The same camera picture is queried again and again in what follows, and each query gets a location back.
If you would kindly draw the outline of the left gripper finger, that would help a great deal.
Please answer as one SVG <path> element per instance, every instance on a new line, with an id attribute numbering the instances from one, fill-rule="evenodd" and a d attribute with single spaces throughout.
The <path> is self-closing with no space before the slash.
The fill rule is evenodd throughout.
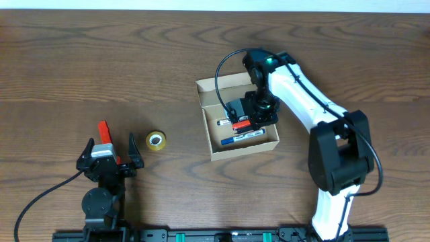
<path id="1" fill-rule="evenodd" d="M 130 162 L 135 166 L 136 169 L 141 169 L 144 167 L 144 161 L 136 146 L 136 141 L 133 133 L 129 134 L 128 139 L 128 157 L 130 158 Z"/>
<path id="2" fill-rule="evenodd" d="M 83 152 L 81 153 L 79 157 L 79 163 L 85 163 L 87 160 L 91 158 L 91 152 L 94 147 L 94 139 L 90 138 L 86 147 L 84 148 Z"/>

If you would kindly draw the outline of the black whiteboard marker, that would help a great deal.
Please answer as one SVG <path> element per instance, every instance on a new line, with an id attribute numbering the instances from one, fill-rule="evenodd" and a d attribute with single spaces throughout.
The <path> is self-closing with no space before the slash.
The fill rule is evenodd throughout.
<path id="1" fill-rule="evenodd" d="M 229 119 L 221 119 L 221 120 L 218 120 L 218 121 L 216 122 L 216 124 L 217 124 L 218 126 L 224 126 L 224 125 L 232 124 L 232 122 L 231 122 Z"/>

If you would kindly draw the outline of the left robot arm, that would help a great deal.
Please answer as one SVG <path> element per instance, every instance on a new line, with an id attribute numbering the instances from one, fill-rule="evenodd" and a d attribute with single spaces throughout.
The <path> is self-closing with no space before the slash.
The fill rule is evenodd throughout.
<path id="1" fill-rule="evenodd" d="M 129 135 L 128 163 L 118 163 L 112 143 L 96 145 L 92 138 L 77 160 L 76 168 L 98 184 L 82 200 L 85 227 L 92 231 L 115 231 L 124 217 L 125 179 L 135 177 L 144 161 L 136 146 L 134 135 Z"/>

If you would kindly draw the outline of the yellow tape roll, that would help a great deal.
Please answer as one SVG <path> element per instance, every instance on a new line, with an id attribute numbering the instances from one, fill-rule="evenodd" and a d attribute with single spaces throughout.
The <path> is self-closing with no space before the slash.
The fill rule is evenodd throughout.
<path id="1" fill-rule="evenodd" d="M 166 136 L 161 131 L 152 131 L 146 136 L 146 145 L 152 151 L 160 151 L 166 144 Z"/>

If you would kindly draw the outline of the red black stapler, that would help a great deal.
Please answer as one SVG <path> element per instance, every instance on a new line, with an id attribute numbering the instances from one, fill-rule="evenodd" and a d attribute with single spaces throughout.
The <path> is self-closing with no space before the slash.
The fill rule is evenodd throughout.
<path id="1" fill-rule="evenodd" d="M 252 130 L 251 122 L 250 120 L 243 120 L 241 122 L 236 122 L 232 124 L 232 129 L 237 133 L 244 133 Z"/>

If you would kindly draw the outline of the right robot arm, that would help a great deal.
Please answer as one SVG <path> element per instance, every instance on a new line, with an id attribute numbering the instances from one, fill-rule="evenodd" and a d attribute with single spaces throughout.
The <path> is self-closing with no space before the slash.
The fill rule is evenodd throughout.
<path id="1" fill-rule="evenodd" d="M 309 133 L 308 170 L 318 187 L 310 239 L 352 240 L 347 224 L 352 201 L 363 196 L 359 189 L 367 174 L 382 169 L 367 116 L 331 101 L 285 52 L 252 48 L 246 51 L 243 65 L 256 86 L 245 94 L 242 110 L 235 113 L 239 120 L 248 119 L 246 128 L 275 124 L 280 104 L 286 104 Z"/>

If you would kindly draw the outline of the blue whiteboard marker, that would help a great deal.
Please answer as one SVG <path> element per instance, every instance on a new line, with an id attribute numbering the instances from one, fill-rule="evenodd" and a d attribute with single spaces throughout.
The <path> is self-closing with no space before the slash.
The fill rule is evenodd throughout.
<path id="1" fill-rule="evenodd" d="M 265 134 L 265 129 L 262 128 L 262 129 L 259 129 L 256 131 L 252 131 L 252 132 L 248 132 L 248 133 L 244 133 L 244 134 L 240 134 L 237 136 L 223 139 L 223 140 L 221 140 L 221 145 L 229 145 L 232 143 L 237 143 L 239 141 L 247 140 L 247 139 L 250 139 L 250 138 L 253 138 L 256 136 L 261 136 L 263 134 Z"/>

